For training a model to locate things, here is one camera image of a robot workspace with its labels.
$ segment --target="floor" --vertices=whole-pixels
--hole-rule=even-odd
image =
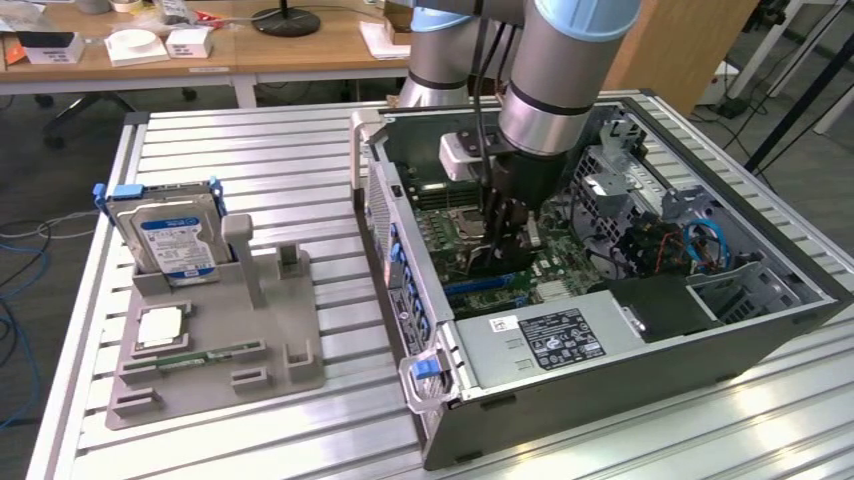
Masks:
[[[731,51],[731,59],[745,64],[762,40],[761,35],[747,34],[739,38]],[[759,77],[767,73],[774,61],[795,45],[781,40],[781,46],[773,51]],[[766,102],[767,115],[757,115],[743,134],[742,143],[751,151],[757,148],[774,128],[781,116],[793,103],[794,96],[803,91],[821,71],[826,59],[814,55],[809,59],[795,80],[786,88],[785,95]],[[841,95],[854,80],[854,73],[843,71],[830,86],[822,99],[801,118],[791,138]],[[311,104],[339,101],[340,82],[312,84],[274,85],[258,89],[262,106],[292,103]],[[383,99],[394,93],[394,80],[362,82],[362,99]],[[199,88],[199,98],[188,103],[176,89],[151,92],[131,92],[124,96],[145,111],[176,111],[191,109],[219,109],[236,107],[232,91],[226,87]],[[40,109],[32,97],[19,96],[12,105],[0,111],[0,223],[36,219],[45,220],[71,212],[89,210],[92,185],[104,181],[109,175],[109,165],[115,154],[121,128],[121,113],[107,104],[97,105],[85,112],[76,124],[64,129],[68,145],[60,152],[41,145],[39,129],[57,112],[73,100],[72,95],[56,95],[57,106]],[[0,108],[5,100],[0,99]],[[767,177],[783,199],[803,216],[829,235],[829,237],[854,253],[854,197],[849,194],[854,178],[854,115],[846,112],[827,136],[809,133],[790,149],[779,162],[767,172]],[[697,110],[703,118],[714,118],[705,108]],[[722,120],[730,128],[739,128],[746,116],[735,120]],[[719,144],[730,139],[723,127],[717,123],[698,123],[706,135]],[[737,146],[730,154],[745,161],[747,156]],[[53,232],[56,235],[85,231],[92,228],[95,217],[68,221]],[[0,233],[20,232],[20,229],[4,229]],[[16,241],[17,247],[39,248],[41,239]],[[27,291],[15,296],[9,303],[20,324],[29,334],[33,356],[40,369],[41,400],[37,408],[29,409],[25,418],[39,419],[44,407],[45,395],[60,355],[67,322],[75,302],[77,283],[89,248],[89,238],[81,237],[56,240],[51,243],[51,263],[44,278]],[[27,255],[0,251],[0,278],[5,278],[27,261]],[[0,368],[0,422],[28,400],[31,376],[23,350],[12,356],[9,363]],[[36,439],[37,425],[23,425],[0,431],[0,477],[23,478],[32,445]]]

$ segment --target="lamp base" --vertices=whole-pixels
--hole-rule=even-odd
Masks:
[[[268,8],[252,15],[252,18],[264,17],[252,20],[252,26],[259,32],[276,37],[302,37],[320,29],[320,18],[314,13],[290,8],[287,17],[270,15],[278,11],[278,8]]]

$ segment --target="wooden table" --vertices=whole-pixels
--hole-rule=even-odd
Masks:
[[[278,5],[275,0],[188,3],[194,9],[227,18],[251,17]],[[292,3],[299,6],[311,1]],[[324,5],[379,13],[360,1],[324,0]],[[51,4],[45,15],[57,28],[81,32],[88,40],[83,59],[76,65],[32,65],[27,60],[7,65],[0,69],[0,95],[231,85],[240,108],[252,108],[258,83],[406,76],[406,61],[379,61],[364,46],[359,21],[379,20],[334,8],[311,10],[320,16],[322,27],[307,37],[271,37],[240,22],[212,33],[214,51],[207,59],[113,68],[103,39],[112,33],[112,25],[131,21],[132,15],[85,15],[73,5]],[[5,48],[13,41],[13,35],[4,35]]]

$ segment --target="paper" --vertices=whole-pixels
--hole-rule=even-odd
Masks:
[[[410,58],[410,46],[395,45],[386,36],[386,27],[382,23],[359,22],[362,38],[368,46],[371,55],[378,60],[396,60]]]

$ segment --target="sticker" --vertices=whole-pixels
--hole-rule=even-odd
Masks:
[[[227,72],[231,69],[228,67],[192,67],[188,70],[190,73],[220,73]]]
[[[192,278],[214,271],[211,247],[199,240],[202,224],[196,217],[143,222],[141,228],[151,253],[168,277]]]
[[[519,322],[522,334],[544,370],[583,362],[605,355],[605,348],[578,309]]]
[[[519,328],[519,319],[515,315],[507,317],[490,318],[490,325],[495,333],[516,330]]]

